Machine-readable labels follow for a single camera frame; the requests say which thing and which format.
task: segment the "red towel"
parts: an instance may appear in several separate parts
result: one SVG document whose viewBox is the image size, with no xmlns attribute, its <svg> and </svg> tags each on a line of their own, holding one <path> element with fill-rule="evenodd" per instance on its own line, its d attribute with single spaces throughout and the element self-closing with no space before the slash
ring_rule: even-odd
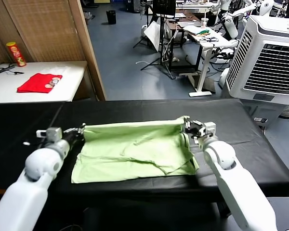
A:
<svg viewBox="0 0 289 231">
<path fill-rule="evenodd" d="M 26 83 L 17 88 L 17 92 L 49 93 L 61 78 L 62 76 L 37 73 L 33 75 Z"/>
</svg>

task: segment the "air cooler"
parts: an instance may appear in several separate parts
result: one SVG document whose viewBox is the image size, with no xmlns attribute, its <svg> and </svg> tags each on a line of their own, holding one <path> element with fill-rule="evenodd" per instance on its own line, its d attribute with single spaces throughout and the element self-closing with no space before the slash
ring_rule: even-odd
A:
<svg viewBox="0 0 289 231">
<path fill-rule="evenodd" d="M 289 104 L 289 19 L 250 16 L 231 63 L 223 97 L 239 98 L 260 126 Z"/>
</svg>

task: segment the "pringles can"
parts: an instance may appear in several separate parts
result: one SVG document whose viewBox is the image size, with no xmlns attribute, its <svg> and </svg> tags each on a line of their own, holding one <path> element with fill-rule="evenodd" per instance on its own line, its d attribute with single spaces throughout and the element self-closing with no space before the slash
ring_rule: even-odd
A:
<svg viewBox="0 0 289 231">
<path fill-rule="evenodd" d="M 16 44 L 16 42 L 8 42 L 6 44 L 6 46 L 9 48 L 9 50 L 11 51 L 14 59 L 17 62 L 18 66 L 25 66 L 26 65 L 26 61 L 23 57 L 23 55 L 21 54 L 21 52 L 18 49 L 18 46 Z"/>
</svg>

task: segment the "white table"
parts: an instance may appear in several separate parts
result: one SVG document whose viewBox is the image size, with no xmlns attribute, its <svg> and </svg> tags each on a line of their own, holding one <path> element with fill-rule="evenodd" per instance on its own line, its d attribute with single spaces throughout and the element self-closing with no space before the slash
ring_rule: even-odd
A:
<svg viewBox="0 0 289 231">
<path fill-rule="evenodd" d="M 0 103 L 72 101 L 86 66 L 86 61 L 27 63 L 24 67 L 16 66 L 11 71 L 24 74 L 14 75 L 9 71 L 0 73 Z M 57 74 L 63 77 L 49 93 L 17 93 L 17 88 L 36 73 Z"/>
<path fill-rule="evenodd" d="M 190 97 L 211 95 L 211 92 L 209 92 L 209 91 L 202 91 L 202 87 L 203 87 L 203 83 L 204 83 L 204 80 L 205 80 L 206 75 L 207 75 L 207 69 L 208 69 L 208 66 L 210 64 L 210 59 L 212 57 L 213 47 L 231 47 L 231 45 L 232 45 L 231 42 L 226 40 L 224 37 L 222 37 L 220 34 L 216 33 L 211 28 L 206 27 L 206 28 L 204 28 L 204 30 L 205 29 L 208 29 L 210 32 L 210 36 L 217 38 L 218 41 L 217 42 L 199 42 L 199 40 L 201 40 L 202 37 L 194 36 L 191 34 L 193 39 L 196 42 L 198 42 L 200 44 L 200 46 L 202 47 L 202 53 L 203 53 L 204 61 L 203 61 L 203 66 L 202 66 L 202 71 L 200 74 L 199 82 L 198 82 L 197 88 L 195 88 L 196 92 L 190 92 L 189 93 Z M 187 75 L 187 76 L 188 76 L 188 79 L 191 82 L 191 84 L 193 86 L 195 86 L 194 78 L 191 75 Z"/>
<path fill-rule="evenodd" d="M 194 3 L 194 4 L 184 4 L 184 3 L 179 3 L 176 2 L 176 9 L 178 10 L 197 10 L 197 9 L 203 9 L 203 8 L 212 8 L 213 7 L 213 3 L 212 2 L 208 2 L 208 3 L 203 3 L 203 4 L 199 4 L 199 3 Z"/>
</svg>

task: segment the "trash can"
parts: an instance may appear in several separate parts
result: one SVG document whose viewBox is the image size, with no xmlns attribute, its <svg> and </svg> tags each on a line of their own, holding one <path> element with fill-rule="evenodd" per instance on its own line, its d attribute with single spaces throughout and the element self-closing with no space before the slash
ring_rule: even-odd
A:
<svg viewBox="0 0 289 231">
<path fill-rule="evenodd" d="M 106 11 L 107 19 L 109 24 L 116 24 L 116 11 Z"/>
</svg>

